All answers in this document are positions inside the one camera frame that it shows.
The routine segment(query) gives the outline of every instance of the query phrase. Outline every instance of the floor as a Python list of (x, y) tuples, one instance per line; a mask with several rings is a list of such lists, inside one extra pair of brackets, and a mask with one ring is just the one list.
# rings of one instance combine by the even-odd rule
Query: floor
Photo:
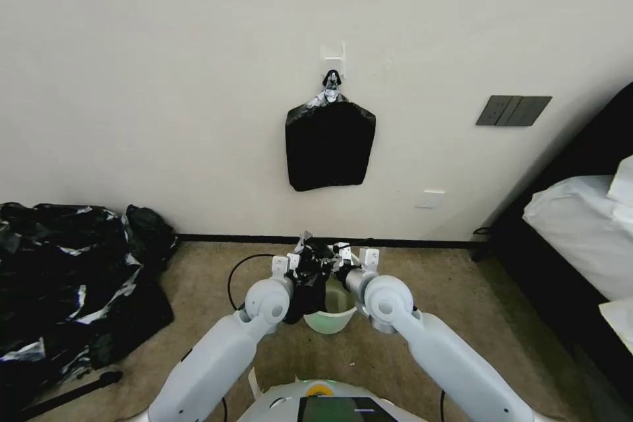
[[(125, 376), (35, 419), (38, 422), (112, 422), (146, 408), (171, 368), (222, 316), (231, 312), (226, 280), (232, 266), (255, 253), (286, 254), (291, 246), (244, 243), (185, 243), (163, 275), (175, 321), (118, 364)], [(443, 319), (485, 357), (537, 411), (567, 421), (592, 421), (586, 389), (570, 356), (541, 323), (514, 282), (494, 260), (474, 264), (460, 249), (381, 249), (379, 271), (408, 284), (415, 304)], [(246, 262), (235, 273), (233, 295), (270, 275), (266, 258)], [(431, 422), (439, 420), (440, 389), (413, 364), (398, 335), (372, 329), (355, 315), (341, 333), (314, 333), (303, 321), (267, 336), (255, 358), (263, 390), (302, 379), (327, 378), (363, 386)], [(94, 379), (69, 382), (48, 394), (65, 392)], [(253, 397), (246, 376), (226, 396), (229, 421)], [(210, 421), (222, 420), (222, 405)], [(467, 421), (446, 399), (447, 422)]]

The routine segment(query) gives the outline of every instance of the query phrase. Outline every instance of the black cable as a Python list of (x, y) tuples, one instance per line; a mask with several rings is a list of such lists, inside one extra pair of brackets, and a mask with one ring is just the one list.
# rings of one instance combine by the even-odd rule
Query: black cable
[(446, 393), (444, 389), (442, 389), (442, 394), (440, 394), (440, 422), (444, 422), (444, 397)]
[(233, 278), (233, 274), (235, 273), (237, 268), (240, 267), (244, 262), (255, 257), (275, 257), (275, 256), (273, 254), (253, 254), (252, 256), (243, 258), (237, 264), (235, 264), (235, 267), (233, 267), (233, 269), (231, 270), (231, 273), (229, 274), (229, 280), (226, 282), (226, 291), (229, 294), (229, 302), (231, 302), (231, 306), (233, 307), (233, 310), (237, 310), (237, 307), (235, 306), (235, 302), (233, 301), (233, 297), (231, 296), (231, 279)]

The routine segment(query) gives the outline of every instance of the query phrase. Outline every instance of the baseboard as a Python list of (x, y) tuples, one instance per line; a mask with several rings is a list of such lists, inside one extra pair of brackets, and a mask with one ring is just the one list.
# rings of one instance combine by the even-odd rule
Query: baseboard
[[(249, 236), (233, 234), (179, 234), (180, 240), (192, 242), (239, 242), (262, 244), (296, 244), (298, 236)], [(319, 237), (328, 244), (355, 242), (358, 238)], [(373, 239), (374, 247), (430, 247), (436, 249), (478, 249), (483, 243), (475, 241), (414, 241), (409, 239)]]

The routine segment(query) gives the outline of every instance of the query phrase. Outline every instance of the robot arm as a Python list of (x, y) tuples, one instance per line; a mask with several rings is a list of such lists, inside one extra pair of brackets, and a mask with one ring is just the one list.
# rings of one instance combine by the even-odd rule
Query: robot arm
[(244, 310), (220, 319), (169, 374), (149, 409), (133, 421), (204, 421), (253, 362), (260, 340), (275, 331), (290, 304), (283, 276), (260, 280)]
[(354, 269), (346, 286), (361, 310), (383, 332), (407, 340), (415, 362), (475, 422), (546, 422), (501, 375), (441, 319), (413, 310), (409, 288), (391, 276)]
[[(345, 282), (378, 330), (400, 333), (416, 363), (474, 422), (548, 422), (443, 321), (413, 310), (401, 280), (376, 273), (378, 251), (361, 251), (362, 266), (338, 259), (332, 272)], [(169, 374), (147, 411), (129, 422), (204, 421), (255, 357), (259, 341), (284, 319), (293, 295), (286, 257), (273, 258), (273, 277), (250, 288), (245, 309), (218, 321)]]

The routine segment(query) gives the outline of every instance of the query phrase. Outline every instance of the trash can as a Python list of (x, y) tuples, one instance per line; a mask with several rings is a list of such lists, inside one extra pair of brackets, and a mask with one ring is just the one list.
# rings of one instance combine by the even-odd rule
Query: trash can
[(326, 312), (304, 315), (303, 319), (315, 332), (338, 333), (356, 312), (356, 300), (338, 280), (330, 278), (325, 284), (325, 309)]

